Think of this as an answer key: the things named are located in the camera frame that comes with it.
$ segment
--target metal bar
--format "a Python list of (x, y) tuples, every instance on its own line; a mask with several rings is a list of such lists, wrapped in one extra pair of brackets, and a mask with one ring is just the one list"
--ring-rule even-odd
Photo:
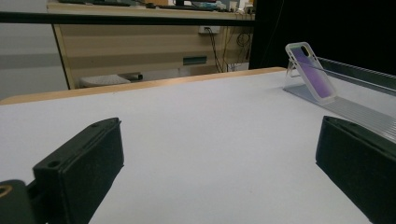
[(136, 16), (70, 15), (0, 11), (0, 23), (254, 26), (255, 21), (185, 18), (181, 19)]

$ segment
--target screw hole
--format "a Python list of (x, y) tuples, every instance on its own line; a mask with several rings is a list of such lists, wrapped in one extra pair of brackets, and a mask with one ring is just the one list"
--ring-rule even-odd
[(54, 168), (54, 167), (58, 166), (59, 164), (61, 164), (60, 161), (52, 161), (52, 162), (50, 162), (50, 163), (48, 164), (48, 167), (49, 167), (49, 168)]

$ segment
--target white wall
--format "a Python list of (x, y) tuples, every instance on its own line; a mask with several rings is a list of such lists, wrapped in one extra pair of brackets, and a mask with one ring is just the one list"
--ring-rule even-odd
[[(47, 13), (47, 0), (0, 0), (2, 11)], [(0, 23), (0, 100), (12, 95), (67, 90), (52, 28)]]

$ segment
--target table surface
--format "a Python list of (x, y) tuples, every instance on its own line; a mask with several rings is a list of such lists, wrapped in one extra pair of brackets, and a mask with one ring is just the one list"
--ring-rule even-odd
[(1, 105), (0, 179), (29, 183), (51, 151), (118, 117), (125, 166), (92, 223), (370, 223), (316, 166), (335, 115), (283, 91), (285, 71), (226, 75)]
[(42, 93), (27, 94), (27, 95), (17, 95), (1, 100), (0, 105), (12, 105), (12, 104), (19, 104), (19, 103), (26, 103), (33, 101), (53, 100), (53, 99), (76, 97), (82, 95), (108, 93), (114, 91), (131, 91), (131, 90), (138, 90), (144, 88), (175, 85), (186, 82), (204, 81), (204, 80), (211, 80), (211, 79), (225, 78), (225, 77), (252, 76), (258, 74), (278, 72), (278, 71), (285, 71), (285, 68), (270, 67), (270, 68), (261, 68), (261, 69), (253, 69), (253, 70), (237, 71), (237, 72), (229, 72), (229, 73), (209, 74), (202, 76), (176, 77), (176, 78), (168, 78), (168, 79), (161, 79), (154, 81), (142, 81), (142, 82), (134, 82), (130, 84), (104, 86), (98, 88), (86, 88), (86, 89), (71, 90), (71, 91), (52, 91), (52, 92), (42, 92)]

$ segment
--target electrical cable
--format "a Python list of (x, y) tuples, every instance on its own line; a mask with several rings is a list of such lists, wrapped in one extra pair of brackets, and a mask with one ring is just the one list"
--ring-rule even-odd
[(241, 49), (238, 53), (238, 58), (236, 60), (236, 63), (230, 64), (232, 71), (236, 71), (236, 68), (242, 65), (243, 57), (241, 57), (241, 55), (246, 55), (245, 57), (248, 58), (249, 47), (250, 47), (250, 42), (251, 42), (250, 34), (251, 34), (251, 27), (248, 32), (247, 32), (247, 30), (244, 30), (236, 38), (236, 44), (239, 47), (241, 47)]
[(215, 42), (215, 37), (214, 37), (214, 35), (213, 35), (212, 29), (210, 29), (209, 27), (206, 27), (205, 30), (207, 30), (207, 31), (209, 32), (210, 40), (211, 40), (211, 42), (212, 42), (212, 49), (213, 49), (213, 53), (214, 53), (214, 55), (215, 55), (215, 65), (216, 65), (216, 68), (218, 69), (218, 72), (219, 72), (219, 73), (220, 73), (220, 72), (222, 73), (222, 72), (224, 72), (224, 71), (223, 71), (223, 69), (222, 69), (222, 67), (221, 67), (221, 63), (219, 62), (219, 58), (218, 58), (218, 55), (217, 55), (217, 53), (216, 53), (216, 42)]
[(273, 40), (274, 35), (275, 35), (275, 33), (276, 33), (277, 26), (279, 25), (280, 16), (282, 15), (282, 11), (283, 11), (283, 6), (284, 6), (284, 5), (285, 5), (285, 0), (282, 0), (282, 5), (280, 6), (279, 14), (277, 15), (277, 20), (276, 20), (276, 25), (275, 25), (274, 31), (271, 33), (270, 41), (268, 42), (268, 45), (267, 45), (267, 47), (265, 48), (264, 54), (262, 55), (262, 61), (260, 62), (260, 65), (263, 64), (263, 62), (264, 62), (264, 60), (265, 60), (265, 58), (266, 58), (266, 55), (267, 55), (267, 53), (268, 53), (268, 49), (269, 49), (270, 46), (271, 46), (272, 40)]
[(193, 2), (191, 2), (191, 6), (192, 7), (199, 7), (199, 6), (195, 5)]
[(233, 34), (235, 33), (235, 27), (233, 26), (233, 30), (231, 31), (231, 35), (230, 35), (230, 38), (227, 38), (228, 36), (228, 29), (229, 29), (229, 27), (227, 26), (227, 33), (226, 33), (226, 37), (225, 37), (225, 39), (226, 39), (226, 43), (225, 43), (225, 45), (224, 45), (224, 51), (223, 51), (223, 54), (222, 54), (222, 61), (225, 63), (225, 65), (226, 65), (226, 71), (228, 72), (228, 66), (229, 66), (229, 64), (227, 63), (227, 61), (225, 60), (225, 53), (226, 53), (226, 51), (227, 51), (227, 48), (228, 48), (228, 44), (230, 43), (230, 41), (231, 41), (231, 39), (233, 38)]

